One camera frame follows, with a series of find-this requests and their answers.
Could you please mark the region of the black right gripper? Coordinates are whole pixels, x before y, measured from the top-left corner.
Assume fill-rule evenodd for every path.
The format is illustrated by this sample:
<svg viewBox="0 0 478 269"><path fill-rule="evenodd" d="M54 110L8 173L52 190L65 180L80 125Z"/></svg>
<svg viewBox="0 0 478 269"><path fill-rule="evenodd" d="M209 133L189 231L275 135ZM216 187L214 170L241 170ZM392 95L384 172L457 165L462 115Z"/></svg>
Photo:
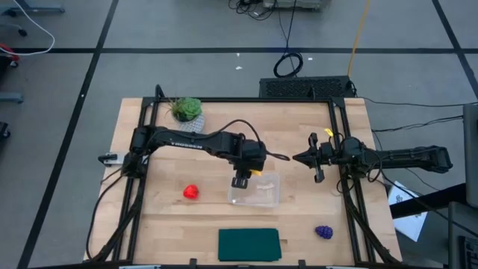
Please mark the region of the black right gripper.
<svg viewBox="0 0 478 269"><path fill-rule="evenodd" d="M314 169L314 181L321 183L324 179L324 172L321 165L330 165L335 156L335 150L330 142L317 145L318 138L316 133L311 133L308 138L309 149L294 155L293 160Z"/></svg>

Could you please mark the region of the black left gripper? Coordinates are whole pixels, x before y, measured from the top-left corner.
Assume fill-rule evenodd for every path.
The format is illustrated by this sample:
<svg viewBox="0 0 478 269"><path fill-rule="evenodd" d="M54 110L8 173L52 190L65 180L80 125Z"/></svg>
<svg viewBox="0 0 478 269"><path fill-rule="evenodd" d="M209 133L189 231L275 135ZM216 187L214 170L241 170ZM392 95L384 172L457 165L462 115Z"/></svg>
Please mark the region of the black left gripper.
<svg viewBox="0 0 478 269"><path fill-rule="evenodd" d="M235 170L231 186L247 189L249 179L253 173L261 172L264 169L266 158L266 149L262 142L241 140L229 159L229 163Z"/></svg>

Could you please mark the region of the clear plastic tupperware container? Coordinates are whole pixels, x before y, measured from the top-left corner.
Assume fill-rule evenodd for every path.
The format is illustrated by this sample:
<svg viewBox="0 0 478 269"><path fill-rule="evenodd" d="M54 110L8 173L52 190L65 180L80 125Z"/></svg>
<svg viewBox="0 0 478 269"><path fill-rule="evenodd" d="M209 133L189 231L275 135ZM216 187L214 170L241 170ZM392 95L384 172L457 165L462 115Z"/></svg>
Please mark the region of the clear plastic tupperware container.
<svg viewBox="0 0 478 269"><path fill-rule="evenodd" d="M276 173L252 175L246 189L229 188L229 202L233 205L274 208L279 204L280 182L280 176Z"/></svg>

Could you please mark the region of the purple toy grapes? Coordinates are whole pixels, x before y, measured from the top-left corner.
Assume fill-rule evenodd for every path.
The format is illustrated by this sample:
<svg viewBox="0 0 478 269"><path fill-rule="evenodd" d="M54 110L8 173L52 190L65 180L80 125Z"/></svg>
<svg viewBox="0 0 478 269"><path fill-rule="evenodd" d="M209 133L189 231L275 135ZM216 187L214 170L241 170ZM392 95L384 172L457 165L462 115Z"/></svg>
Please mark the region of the purple toy grapes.
<svg viewBox="0 0 478 269"><path fill-rule="evenodd" d="M315 233L326 240L329 240L333 236L333 228L330 226L317 226L314 229Z"/></svg>

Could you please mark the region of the black vented computer case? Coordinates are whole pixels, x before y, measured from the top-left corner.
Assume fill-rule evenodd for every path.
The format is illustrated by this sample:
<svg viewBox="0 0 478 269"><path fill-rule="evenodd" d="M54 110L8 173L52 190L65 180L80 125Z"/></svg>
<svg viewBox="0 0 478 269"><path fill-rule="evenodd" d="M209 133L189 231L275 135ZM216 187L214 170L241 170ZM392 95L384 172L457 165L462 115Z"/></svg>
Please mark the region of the black vented computer case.
<svg viewBox="0 0 478 269"><path fill-rule="evenodd" d="M259 96L267 99L352 98L355 94L353 83L346 75L262 78L259 81Z"/></svg>

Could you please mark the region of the succulent in white patterned pot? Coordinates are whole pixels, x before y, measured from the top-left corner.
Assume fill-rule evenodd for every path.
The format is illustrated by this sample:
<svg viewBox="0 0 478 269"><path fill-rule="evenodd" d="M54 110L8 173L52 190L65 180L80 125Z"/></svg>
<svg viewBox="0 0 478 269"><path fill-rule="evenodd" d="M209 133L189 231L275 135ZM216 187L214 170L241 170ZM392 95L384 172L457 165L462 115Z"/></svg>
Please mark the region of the succulent in white patterned pot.
<svg viewBox="0 0 478 269"><path fill-rule="evenodd" d="M202 102L197 98L181 97L168 99L170 113L176 121L178 129L184 132L201 133L205 127L205 115Z"/></svg>

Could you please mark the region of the dark green cloth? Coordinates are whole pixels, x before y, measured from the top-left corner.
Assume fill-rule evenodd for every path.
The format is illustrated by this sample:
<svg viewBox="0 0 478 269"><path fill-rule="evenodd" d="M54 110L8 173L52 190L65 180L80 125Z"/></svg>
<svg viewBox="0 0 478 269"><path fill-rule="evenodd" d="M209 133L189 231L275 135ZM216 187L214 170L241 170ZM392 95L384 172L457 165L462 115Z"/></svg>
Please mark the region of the dark green cloth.
<svg viewBox="0 0 478 269"><path fill-rule="evenodd" d="M219 230L218 259L221 262L275 262L281 258L277 229Z"/></svg>

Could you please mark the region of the black bar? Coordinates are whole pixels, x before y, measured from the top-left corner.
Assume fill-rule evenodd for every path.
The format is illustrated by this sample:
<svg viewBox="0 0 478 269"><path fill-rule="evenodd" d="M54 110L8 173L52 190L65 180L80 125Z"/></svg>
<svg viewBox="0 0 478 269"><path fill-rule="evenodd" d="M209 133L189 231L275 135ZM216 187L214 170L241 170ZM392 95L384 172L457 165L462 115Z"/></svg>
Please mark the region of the black bar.
<svg viewBox="0 0 478 269"><path fill-rule="evenodd" d="M390 210L392 217L396 219L426 211L437 211L448 207L451 202L468 205L465 183L395 203L390 206Z"/></svg>

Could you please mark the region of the white paper sheet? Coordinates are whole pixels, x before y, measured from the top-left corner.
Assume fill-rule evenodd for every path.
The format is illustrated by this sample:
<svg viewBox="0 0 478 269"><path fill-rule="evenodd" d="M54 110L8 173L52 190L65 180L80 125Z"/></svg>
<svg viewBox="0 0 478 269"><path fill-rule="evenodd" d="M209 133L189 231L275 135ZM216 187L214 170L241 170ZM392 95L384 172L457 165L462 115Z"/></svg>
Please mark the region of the white paper sheet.
<svg viewBox="0 0 478 269"><path fill-rule="evenodd" d="M394 205L399 202L410 200L412 197L419 197L414 191L409 190L398 181L394 181L388 192L388 204ZM408 217L394 219L394 227L401 234L417 242L423 228L427 213L422 212Z"/></svg>

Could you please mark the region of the grey equipment box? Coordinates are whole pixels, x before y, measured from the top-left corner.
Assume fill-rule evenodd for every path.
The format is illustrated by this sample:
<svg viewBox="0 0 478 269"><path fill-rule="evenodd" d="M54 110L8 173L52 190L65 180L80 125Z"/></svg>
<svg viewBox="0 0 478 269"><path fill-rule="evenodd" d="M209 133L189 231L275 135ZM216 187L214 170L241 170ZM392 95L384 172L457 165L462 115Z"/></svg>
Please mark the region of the grey equipment box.
<svg viewBox="0 0 478 269"><path fill-rule="evenodd" d="M331 0L262 0L265 8L292 8L319 10L327 6Z"/></svg>

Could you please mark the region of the grey cabinet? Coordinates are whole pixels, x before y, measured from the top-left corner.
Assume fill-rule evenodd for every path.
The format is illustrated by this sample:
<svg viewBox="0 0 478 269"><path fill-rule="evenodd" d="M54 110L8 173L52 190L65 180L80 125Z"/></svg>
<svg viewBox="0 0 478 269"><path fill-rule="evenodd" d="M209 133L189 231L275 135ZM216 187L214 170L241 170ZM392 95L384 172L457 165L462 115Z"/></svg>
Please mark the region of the grey cabinet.
<svg viewBox="0 0 478 269"><path fill-rule="evenodd" d="M478 208L478 105L463 106L466 201Z"/></svg>

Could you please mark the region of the grey furniture leg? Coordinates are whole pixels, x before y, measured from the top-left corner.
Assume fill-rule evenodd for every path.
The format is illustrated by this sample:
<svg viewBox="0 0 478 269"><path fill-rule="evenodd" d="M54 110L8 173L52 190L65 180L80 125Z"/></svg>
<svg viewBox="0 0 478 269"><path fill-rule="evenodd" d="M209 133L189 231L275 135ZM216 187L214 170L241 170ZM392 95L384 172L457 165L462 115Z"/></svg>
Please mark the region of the grey furniture leg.
<svg viewBox="0 0 478 269"><path fill-rule="evenodd" d="M21 104L24 102L21 93L0 92L0 102L15 102Z"/></svg>
<svg viewBox="0 0 478 269"><path fill-rule="evenodd" d="M18 14L25 11L26 13L51 13L58 12L64 13L65 9L60 5L52 6L35 6L27 3L25 0L17 0L18 4L7 6L6 4L0 4L0 15L15 17Z"/></svg>

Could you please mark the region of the red plastic part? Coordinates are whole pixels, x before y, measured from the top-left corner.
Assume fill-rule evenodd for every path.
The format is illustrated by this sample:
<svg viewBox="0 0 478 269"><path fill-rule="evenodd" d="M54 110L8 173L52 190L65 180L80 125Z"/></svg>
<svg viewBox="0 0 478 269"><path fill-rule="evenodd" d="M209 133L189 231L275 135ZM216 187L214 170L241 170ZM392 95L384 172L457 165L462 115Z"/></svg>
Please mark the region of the red plastic part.
<svg viewBox="0 0 478 269"><path fill-rule="evenodd" d="M3 43L0 43L0 52L7 54L12 61L15 61L15 62L19 61L19 56L14 53L12 48L6 46Z"/></svg>

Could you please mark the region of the black aluminium table frame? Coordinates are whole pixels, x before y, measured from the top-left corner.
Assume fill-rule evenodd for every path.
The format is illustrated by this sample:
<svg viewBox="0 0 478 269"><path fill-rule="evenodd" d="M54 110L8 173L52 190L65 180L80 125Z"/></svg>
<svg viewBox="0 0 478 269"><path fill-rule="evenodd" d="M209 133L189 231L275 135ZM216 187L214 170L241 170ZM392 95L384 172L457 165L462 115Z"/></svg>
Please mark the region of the black aluminium table frame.
<svg viewBox="0 0 478 269"><path fill-rule="evenodd" d="M316 133L327 141L324 129L354 135L366 145L373 136L362 99L343 106L330 100L203 98L205 130L225 128L260 137L272 152L295 155ZM265 170L279 174L280 198L275 208L232 205L227 200L233 170L224 161L196 150L159 149L150 159L145 179L104 182L105 196L96 212L86 268L108 269L128 265L199 267L218 263L218 232L222 228L276 228L282 248L279 264L309 267L352 266L379 261L380 253L347 211L351 199L384 251L401 257L398 240L381 180L345 186L339 167L324 167L325 180L316 183L313 171L296 161L268 158ZM199 197L183 197L196 185ZM330 226L326 240L314 229Z"/></svg>

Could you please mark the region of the silver clamp bracket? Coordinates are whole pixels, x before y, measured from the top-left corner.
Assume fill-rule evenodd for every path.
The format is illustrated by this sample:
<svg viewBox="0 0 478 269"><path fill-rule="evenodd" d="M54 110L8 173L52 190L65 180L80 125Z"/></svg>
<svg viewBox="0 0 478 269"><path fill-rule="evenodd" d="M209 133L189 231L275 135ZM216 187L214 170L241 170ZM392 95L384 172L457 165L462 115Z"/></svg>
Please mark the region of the silver clamp bracket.
<svg viewBox="0 0 478 269"><path fill-rule="evenodd" d="M100 155L97 159L106 167L111 167L113 165L122 165L124 162L124 158L125 154L106 152L104 155Z"/></svg>

